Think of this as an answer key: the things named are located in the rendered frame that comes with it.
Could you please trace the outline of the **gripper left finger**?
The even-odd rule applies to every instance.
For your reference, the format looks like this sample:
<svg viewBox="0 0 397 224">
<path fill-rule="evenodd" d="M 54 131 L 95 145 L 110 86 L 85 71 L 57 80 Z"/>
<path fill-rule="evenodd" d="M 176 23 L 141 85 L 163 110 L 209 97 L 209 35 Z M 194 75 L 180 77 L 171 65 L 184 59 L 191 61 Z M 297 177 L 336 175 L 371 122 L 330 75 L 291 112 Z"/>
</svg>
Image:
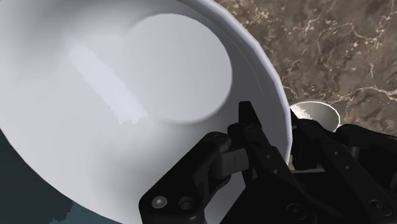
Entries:
<svg viewBox="0 0 397 224">
<path fill-rule="evenodd" d="M 249 101 L 226 133 L 206 134 L 140 199 L 143 224 L 204 224 L 204 210 L 232 174 L 245 188 L 220 224 L 295 224 L 294 180 Z"/>
</svg>

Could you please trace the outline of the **white bowl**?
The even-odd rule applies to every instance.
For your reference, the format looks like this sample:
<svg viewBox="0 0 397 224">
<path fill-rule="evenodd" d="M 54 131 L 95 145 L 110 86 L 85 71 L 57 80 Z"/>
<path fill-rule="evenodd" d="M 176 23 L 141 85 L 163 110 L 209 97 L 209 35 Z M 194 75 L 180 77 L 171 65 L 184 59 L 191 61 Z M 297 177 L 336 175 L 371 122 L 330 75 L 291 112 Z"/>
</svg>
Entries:
<svg viewBox="0 0 397 224">
<path fill-rule="evenodd" d="M 250 101 L 289 158 L 289 103 L 255 38 L 214 0 L 0 0 L 0 130 L 59 192 L 121 224 Z"/>
</svg>

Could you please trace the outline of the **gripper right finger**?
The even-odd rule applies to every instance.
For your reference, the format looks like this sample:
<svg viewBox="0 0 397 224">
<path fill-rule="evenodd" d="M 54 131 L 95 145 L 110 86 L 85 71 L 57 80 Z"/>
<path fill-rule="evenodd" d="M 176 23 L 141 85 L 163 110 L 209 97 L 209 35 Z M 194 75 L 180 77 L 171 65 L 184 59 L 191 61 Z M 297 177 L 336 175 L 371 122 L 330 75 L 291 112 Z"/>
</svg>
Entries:
<svg viewBox="0 0 397 224">
<path fill-rule="evenodd" d="M 330 132 L 291 116 L 293 166 L 316 224 L 397 224 L 397 137 L 357 125 Z"/>
</svg>

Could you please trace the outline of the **white cup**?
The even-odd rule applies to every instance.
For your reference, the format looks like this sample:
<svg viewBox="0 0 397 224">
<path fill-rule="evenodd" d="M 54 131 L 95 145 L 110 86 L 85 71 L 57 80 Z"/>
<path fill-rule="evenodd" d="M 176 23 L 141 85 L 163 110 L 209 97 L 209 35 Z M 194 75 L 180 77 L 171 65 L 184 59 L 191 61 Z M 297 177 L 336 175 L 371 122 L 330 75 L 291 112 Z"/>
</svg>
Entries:
<svg viewBox="0 0 397 224">
<path fill-rule="evenodd" d="M 315 120 L 322 127 L 335 132 L 340 127 L 340 115 L 331 105 L 321 101 L 300 101 L 290 106 L 300 119 Z"/>
</svg>

